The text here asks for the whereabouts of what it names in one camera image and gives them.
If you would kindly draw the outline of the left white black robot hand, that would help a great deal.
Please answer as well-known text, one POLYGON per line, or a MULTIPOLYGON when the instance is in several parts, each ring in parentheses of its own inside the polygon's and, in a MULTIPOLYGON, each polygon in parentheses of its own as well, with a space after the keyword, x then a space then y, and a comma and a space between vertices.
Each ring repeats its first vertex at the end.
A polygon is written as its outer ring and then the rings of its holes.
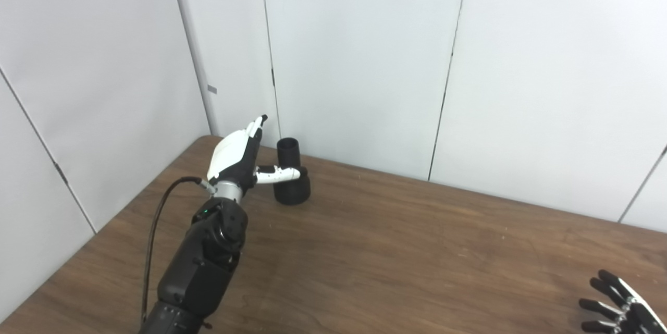
POLYGON ((213 196, 242 197, 257 184, 284 183, 307 177, 304 167, 257 165, 266 120, 267 115, 260 115, 246 128, 232 132, 217 144, 206 175, 213 196))

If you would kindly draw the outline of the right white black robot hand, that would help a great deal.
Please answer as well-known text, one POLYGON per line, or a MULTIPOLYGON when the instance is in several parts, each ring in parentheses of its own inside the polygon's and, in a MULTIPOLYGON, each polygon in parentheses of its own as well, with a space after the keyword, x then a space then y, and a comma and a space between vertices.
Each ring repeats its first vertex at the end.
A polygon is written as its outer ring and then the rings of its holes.
POLYGON ((598 277, 590 279, 596 291, 607 296, 614 306, 593 299, 579 299, 579 307, 602 315, 606 320, 589 320, 581 323, 587 333, 666 333, 665 324, 631 285, 605 270, 598 270, 598 277))

